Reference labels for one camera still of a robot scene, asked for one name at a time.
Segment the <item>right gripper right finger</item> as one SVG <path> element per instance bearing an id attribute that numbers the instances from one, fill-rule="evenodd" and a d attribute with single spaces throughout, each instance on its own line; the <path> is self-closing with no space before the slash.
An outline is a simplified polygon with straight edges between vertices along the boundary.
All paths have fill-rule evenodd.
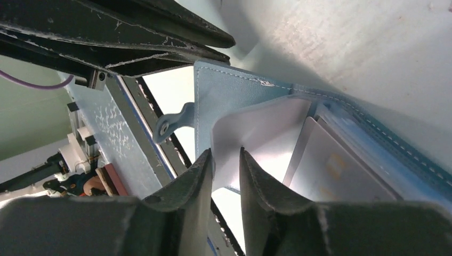
<path id="1" fill-rule="evenodd" d="M 427 202 L 313 202 L 239 153 L 247 255 L 451 255 L 451 215 Z"/>

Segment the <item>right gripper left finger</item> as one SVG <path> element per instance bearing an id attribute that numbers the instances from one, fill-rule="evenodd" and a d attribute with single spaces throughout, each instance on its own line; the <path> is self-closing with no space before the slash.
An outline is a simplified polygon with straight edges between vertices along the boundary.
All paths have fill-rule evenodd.
<path id="1" fill-rule="evenodd" d="M 204 255 L 212 153 L 146 197 L 22 197 L 1 209 L 1 255 Z"/>

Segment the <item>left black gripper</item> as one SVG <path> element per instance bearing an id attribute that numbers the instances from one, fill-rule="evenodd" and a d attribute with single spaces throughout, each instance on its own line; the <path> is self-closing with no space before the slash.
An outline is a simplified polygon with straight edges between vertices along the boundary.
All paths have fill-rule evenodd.
<path id="1" fill-rule="evenodd" d="M 1 55 L 83 78 L 229 63 L 230 35 L 176 1 L 1 1 Z"/>

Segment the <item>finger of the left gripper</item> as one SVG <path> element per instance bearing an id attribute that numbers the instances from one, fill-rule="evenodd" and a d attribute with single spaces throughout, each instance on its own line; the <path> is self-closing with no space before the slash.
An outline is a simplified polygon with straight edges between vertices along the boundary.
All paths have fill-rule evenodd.
<path id="1" fill-rule="evenodd" d="M 176 1 L 82 1 L 81 43 L 136 49 L 228 49 L 235 39 Z"/>

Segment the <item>blue leather card holder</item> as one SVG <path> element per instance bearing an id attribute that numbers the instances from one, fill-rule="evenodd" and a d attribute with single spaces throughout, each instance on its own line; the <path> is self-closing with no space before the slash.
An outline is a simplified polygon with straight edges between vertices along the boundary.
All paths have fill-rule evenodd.
<path id="1" fill-rule="evenodd" d="M 214 190 L 238 187 L 240 148 L 283 183 L 303 123 L 312 117 L 400 200 L 451 209 L 451 174 L 350 98 L 209 61 L 196 62 L 193 71 L 194 102 L 160 117 L 153 140 L 162 143 L 177 129 L 193 127 L 196 155 L 212 150 Z"/>

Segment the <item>orange credit card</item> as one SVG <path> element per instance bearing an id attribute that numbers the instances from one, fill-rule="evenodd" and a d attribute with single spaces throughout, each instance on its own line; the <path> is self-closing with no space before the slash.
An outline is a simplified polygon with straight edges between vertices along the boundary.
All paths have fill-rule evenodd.
<path id="1" fill-rule="evenodd" d="M 305 119 L 284 185 L 317 202 L 396 201 L 401 197 L 312 117 Z"/>

